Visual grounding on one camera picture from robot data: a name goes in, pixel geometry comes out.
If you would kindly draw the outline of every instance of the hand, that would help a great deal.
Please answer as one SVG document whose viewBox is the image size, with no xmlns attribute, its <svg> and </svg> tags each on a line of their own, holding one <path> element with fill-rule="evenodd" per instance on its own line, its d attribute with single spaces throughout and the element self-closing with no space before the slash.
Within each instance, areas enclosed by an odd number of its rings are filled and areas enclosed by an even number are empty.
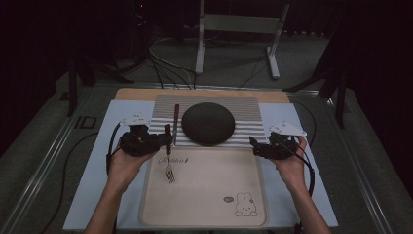
<svg viewBox="0 0 413 234">
<path fill-rule="evenodd" d="M 110 163 L 107 185 L 120 193 L 124 193 L 136 178 L 140 167 L 157 152 L 140 157 L 132 157 L 122 149 L 116 149 Z"/>
<path fill-rule="evenodd" d="M 299 157 L 303 157 L 304 149 L 307 146 L 307 141 L 304 139 L 303 136 L 298 136 L 298 147 L 296 150 L 296 154 Z M 280 176 L 282 180 L 286 184 L 287 188 L 290 190 L 291 188 L 297 188 L 306 186 L 305 178 L 304 178 L 304 163 L 295 156 L 289 157 L 283 160 L 275 160 L 271 159 L 277 169 L 280 172 Z"/>
</svg>

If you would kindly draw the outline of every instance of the black plate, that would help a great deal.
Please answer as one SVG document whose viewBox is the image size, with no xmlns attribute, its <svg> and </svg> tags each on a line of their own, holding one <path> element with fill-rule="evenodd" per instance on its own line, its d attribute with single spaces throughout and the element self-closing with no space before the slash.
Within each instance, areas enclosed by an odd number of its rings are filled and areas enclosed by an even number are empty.
<svg viewBox="0 0 413 234">
<path fill-rule="evenodd" d="M 231 137 L 235 130 L 235 119 L 224 106 L 202 102 L 185 111 L 181 125 L 183 133 L 194 142 L 214 146 Z"/>
</svg>

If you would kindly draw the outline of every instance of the striped placemat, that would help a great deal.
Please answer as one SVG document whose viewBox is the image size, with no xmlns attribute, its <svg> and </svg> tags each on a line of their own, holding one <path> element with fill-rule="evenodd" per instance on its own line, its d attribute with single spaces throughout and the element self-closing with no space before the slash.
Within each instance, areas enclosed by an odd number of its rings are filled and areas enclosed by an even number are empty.
<svg viewBox="0 0 413 234">
<path fill-rule="evenodd" d="M 260 142 L 266 141 L 261 112 L 256 97 L 189 97 L 159 95 L 155 100 L 149 132 L 151 134 L 161 134 L 164 132 L 165 124 L 170 124 L 173 127 L 174 107 L 176 104 L 179 104 L 176 145 L 199 146 L 182 132 L 181 119 L 189 107 L 201 102 L 218 103 L 225 106 L 234 115 L 236 127 L 233 135 L 227 141 L 217 146 L 251 147 L 249 144 L 249 136 L 256 138 Z"/>
</svg>

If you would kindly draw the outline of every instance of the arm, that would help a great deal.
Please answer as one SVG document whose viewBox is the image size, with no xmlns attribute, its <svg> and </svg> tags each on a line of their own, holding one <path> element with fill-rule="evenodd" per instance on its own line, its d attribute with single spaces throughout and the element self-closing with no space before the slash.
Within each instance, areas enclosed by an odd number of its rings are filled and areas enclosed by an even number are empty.
<svg viewBox="0 0 413 234">
<path fill-rule="evenodd" d="M 303 157 L 307 141 L 298 136 L 299 147 L 296 153 Z M 319 213 L 316 205 L 311 198 L 304 178 L 304 163 L 294 157 L 289 157 L 285 160 L 271 160 L 280 172 L 280 176 L 284 181 L 288 191 L 291 193 L 295 209 L 300 216 L 304 230 L 307 234 L 331 233 L 324 218 Z"/>
<path fill-rule="evenodd" d="M 122 195 L 136 178 L 143 163 L 155 153 L 132 157 L 120 149 L 112 156 L 106 185 L 85 233 L 112 233 Z"/>
</svg>

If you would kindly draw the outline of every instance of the person's left hand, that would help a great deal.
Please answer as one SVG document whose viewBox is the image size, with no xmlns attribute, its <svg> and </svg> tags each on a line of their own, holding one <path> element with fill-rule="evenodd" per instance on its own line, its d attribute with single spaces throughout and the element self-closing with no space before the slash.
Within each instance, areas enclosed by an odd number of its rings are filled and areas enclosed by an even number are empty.
<svg viewBox="0 0 413 234">
<path fill-rule="evenodd" d="M 136 178 L 140 167 L 157 152 L 140 157 L 132 157 L 122 149 L 117 149 L 110 162 L 107 184 L 117 191 L 124 193 Z"/>
</svg>

